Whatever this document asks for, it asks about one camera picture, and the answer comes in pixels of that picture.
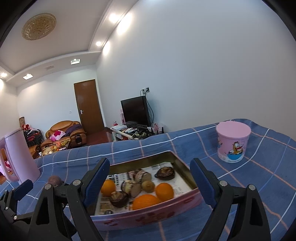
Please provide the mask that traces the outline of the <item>purple passion fruit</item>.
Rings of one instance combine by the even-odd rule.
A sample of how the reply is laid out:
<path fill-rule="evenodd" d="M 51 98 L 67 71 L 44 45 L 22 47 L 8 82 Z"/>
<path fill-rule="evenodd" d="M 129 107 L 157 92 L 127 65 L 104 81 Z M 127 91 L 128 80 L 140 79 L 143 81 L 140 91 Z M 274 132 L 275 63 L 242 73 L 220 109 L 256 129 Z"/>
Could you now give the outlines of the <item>purple passion fruit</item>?
<path fill-rule="evenodd" d="M 48 184 L 51 184 L 53 187 L 59 187 L 64 184 L 64 181 L 56 175 L 52 175 L 48 178 Z"/>

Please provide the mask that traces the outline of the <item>small front orange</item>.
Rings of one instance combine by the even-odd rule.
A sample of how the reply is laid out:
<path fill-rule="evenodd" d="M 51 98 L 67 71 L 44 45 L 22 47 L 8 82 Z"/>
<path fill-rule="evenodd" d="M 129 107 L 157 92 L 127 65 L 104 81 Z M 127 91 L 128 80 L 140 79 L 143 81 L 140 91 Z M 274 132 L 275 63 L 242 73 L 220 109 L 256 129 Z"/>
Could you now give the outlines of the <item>small front orange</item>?
<path fill-rule="evenodd" d="M 116 184 L 113 180 L 105 180 L 100 190 L 101 194 L 105 197 L 111 197 L 111 194 L 116 191 Z"/>

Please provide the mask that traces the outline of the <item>dark brown water chestnut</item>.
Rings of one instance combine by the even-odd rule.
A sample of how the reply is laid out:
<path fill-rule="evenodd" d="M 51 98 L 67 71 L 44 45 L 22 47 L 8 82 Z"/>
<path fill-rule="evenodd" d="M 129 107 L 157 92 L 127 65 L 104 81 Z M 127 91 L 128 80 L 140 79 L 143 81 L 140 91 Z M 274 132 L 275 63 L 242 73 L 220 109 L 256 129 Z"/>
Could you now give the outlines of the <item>dark brown water chestnut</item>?
<path fill-rule="evenodd" d="M 123 208 L 129 201 L 130 196 L 122 191 L 114 191 L 111 193 L 109 200 L 111 204 L 116 208 Z"/>

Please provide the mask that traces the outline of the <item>large orange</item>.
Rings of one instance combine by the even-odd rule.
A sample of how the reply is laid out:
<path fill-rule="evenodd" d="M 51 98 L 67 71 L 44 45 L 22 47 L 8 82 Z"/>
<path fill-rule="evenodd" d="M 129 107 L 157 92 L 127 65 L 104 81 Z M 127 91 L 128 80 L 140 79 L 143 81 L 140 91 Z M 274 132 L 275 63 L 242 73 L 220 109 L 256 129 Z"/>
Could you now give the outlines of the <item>large orange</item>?
<path fill-rule="evenodd" d="M 158 197 L 153 196 L 151 194 L 144 194 L 133 200 L 132 209 L 133 210 L 143 209 L 146 207 L 157 205 L 160 202 L 161 201 L 158 199 Z"/>

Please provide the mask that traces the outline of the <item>medium orange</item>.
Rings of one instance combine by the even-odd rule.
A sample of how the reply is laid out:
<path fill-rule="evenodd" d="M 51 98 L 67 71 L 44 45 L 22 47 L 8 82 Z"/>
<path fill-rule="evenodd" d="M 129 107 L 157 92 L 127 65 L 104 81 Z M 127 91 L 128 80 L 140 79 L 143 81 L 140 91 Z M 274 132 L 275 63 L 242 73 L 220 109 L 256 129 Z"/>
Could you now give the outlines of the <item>medium orange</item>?
<path fill-rule="evenodd" d="M 162 202 L 168 201 L 174 198 L 174 190 L 168 183 L 160 183 L 156 189 L 156 196 Z"/>

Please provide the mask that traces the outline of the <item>pink electric kettle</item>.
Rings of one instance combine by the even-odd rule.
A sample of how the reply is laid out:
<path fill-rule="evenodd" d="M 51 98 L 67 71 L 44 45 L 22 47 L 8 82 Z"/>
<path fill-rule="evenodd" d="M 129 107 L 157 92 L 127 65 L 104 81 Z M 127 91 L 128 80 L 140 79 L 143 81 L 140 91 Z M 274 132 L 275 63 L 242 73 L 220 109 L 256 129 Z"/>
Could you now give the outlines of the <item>pink electric kettle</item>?
<path fill-rule="evenodd" d="M 1 158 L 2 174 L 9 182 L 22 184 L 26 180 L 35 182 L 40 177 L 40 170 L 36 165 L 27 146 L 21 128 L 1 138 L 1 149 L 4 149 L 13 174 L 9 174 L 4 159 Z"/>

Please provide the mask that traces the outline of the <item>coffee table with fruit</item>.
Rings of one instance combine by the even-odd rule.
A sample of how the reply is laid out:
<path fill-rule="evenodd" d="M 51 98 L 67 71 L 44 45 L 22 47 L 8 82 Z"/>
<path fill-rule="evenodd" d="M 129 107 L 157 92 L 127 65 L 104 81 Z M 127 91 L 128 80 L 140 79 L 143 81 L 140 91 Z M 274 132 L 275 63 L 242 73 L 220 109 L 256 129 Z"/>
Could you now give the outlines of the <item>coffee table with fruit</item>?
<path fill-rule="evenodd" d="M 65 140 L 62 142 L 57 142 L 52 146 L 48 146 L 42 151 L 42 156 L 53 154 L 58 151 L 66 150 L 70 147 L 70 140 Z"/>

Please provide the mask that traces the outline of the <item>black shelf rack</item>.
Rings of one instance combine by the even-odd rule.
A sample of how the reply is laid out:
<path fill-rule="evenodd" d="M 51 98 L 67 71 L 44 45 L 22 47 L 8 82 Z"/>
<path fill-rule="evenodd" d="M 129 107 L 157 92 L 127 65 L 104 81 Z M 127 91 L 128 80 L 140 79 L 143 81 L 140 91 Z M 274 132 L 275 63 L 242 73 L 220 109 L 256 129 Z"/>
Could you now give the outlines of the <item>black shelf rack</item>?
<path fill-rule="evenodd" d="M 21 129 L 23 130 L 23 134 L 28 147 L 42 144 L 45 139 L 39 129 L 32 128 L 29 124 L 26 124 L 24 117 L 19 118 L 19 123 Z"/>

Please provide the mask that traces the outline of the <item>pink metal tin box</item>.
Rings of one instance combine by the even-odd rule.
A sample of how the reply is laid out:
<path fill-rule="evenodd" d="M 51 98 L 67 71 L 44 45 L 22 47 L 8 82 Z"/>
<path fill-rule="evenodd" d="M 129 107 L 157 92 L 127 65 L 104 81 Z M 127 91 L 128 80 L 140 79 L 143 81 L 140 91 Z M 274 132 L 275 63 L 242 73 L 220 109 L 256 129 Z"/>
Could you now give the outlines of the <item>pink metal tin box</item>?
<path fill-rule="evenodd" d="M 165 151 L 111 165 L 90 213 L 98 230 L 123 230 L 171 218 L 201 202 L 189 167 Z"/>

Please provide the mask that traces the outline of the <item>pink cartoon cup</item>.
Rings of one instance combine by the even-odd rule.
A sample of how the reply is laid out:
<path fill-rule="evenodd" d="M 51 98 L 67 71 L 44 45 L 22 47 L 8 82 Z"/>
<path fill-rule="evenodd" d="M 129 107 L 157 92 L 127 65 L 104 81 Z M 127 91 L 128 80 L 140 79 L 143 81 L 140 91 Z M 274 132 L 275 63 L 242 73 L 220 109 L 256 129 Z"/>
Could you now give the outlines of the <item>pink cartoon cup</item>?
<path fill-rule="evenodd" d="M 218 157 L 227 163 L 240 162 L 245 154 L 251 128 L 237 121 L 223 121 L 216 126 Z"/>

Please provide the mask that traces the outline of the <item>white tv stand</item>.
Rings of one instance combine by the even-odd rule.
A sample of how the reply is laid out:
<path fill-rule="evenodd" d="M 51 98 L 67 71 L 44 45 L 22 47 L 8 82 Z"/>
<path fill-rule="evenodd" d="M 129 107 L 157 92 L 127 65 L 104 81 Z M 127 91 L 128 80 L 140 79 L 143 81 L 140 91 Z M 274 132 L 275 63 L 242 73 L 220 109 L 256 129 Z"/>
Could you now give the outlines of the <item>white tv stand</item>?
<path fill-rule="evenodd" d="M 148 129 L 139 130 L 138 128 L 128 128 L 126 125 L 115 125 L 109 129 L 111 130 L 114 142 L 124 140 L 143 140 L 153 135 Z"/>

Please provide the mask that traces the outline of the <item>brown wooden door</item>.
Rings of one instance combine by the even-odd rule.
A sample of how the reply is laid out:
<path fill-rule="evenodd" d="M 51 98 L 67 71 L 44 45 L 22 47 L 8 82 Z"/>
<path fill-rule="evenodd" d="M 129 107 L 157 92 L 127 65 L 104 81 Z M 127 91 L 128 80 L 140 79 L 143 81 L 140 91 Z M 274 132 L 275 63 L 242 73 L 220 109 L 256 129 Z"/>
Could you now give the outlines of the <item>brown wooden door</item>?
<path fill-rule="evenodd" d="M 95 79 L 74 83 L 82 127 L 88 135 L 104 130 Z"/>

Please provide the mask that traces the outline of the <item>black television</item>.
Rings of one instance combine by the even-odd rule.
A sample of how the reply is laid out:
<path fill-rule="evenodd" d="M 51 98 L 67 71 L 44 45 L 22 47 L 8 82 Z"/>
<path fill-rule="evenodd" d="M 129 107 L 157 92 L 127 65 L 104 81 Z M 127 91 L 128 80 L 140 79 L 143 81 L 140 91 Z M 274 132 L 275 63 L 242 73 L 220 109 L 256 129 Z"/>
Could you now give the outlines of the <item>black television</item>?
<path fill-rule="evenodd" d="M 143 126 L 151 125 L 145 96 L 122 100 L 121 107 L 126 123 L 136 123 Z"/>

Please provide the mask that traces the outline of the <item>gold ceiling lamp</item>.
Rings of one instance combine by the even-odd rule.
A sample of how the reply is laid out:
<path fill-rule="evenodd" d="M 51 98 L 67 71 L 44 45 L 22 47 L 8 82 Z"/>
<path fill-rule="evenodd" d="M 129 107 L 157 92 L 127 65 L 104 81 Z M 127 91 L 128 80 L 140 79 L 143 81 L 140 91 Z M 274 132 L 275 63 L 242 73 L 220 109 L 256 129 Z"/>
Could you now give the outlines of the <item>gold ceiling lamp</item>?
<path fill-rule="evenodd" d="M 42 39 L 55 29 L 56 23 L 56 17 L 50 13 L 35 15 L 24 24 L 22 37 L 28 41 Z"/>

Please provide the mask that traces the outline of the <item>wall power socket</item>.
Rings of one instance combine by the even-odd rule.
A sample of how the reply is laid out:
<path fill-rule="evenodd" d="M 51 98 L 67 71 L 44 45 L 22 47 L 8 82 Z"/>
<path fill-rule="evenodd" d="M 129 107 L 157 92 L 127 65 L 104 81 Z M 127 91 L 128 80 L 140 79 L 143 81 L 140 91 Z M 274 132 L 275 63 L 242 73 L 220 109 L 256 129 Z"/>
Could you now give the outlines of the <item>wall power socket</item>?
<path fill-rule="evenodd" d="M 140 91 L 140 95 L 141 96 L 146 96 L 147 93 L 149 93 L 149 88 L 148 87 L 147 88 L 144 88 L 144 89 L 142 89 Z"/>

